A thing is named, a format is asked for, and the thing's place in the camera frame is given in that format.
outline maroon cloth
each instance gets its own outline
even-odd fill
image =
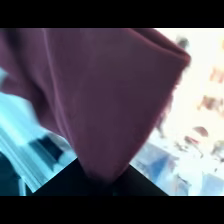
[[[190,57],[154,29],[20,28],[0,33],[2,91],[30,100],[86,173],[113,181],[153,129]]]

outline cloth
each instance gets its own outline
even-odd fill
[[[149,28],[0,32],[2,91],[31,101],[86,174],[112,182],[138,152],[190,57]]]

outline fabric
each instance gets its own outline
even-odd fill
[[[91,178],[115,180],[154,127],[190,57],[154,29],[0,32],[2,91],[30,100]]]

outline purple fabric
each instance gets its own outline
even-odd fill
[[[147,139],[190,57],[148,28],[18,34],[15,56],[0,33],[0,67],[9,73],[2,91],[30,100],[40,123],[69,141],[90,177],[115,180]]]

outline dark red garment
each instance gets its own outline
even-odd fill
[[[90,177],[113,181],[154,127],[190,57],[154,29],[20,28],[0,33],[2,91],[30,100]]]

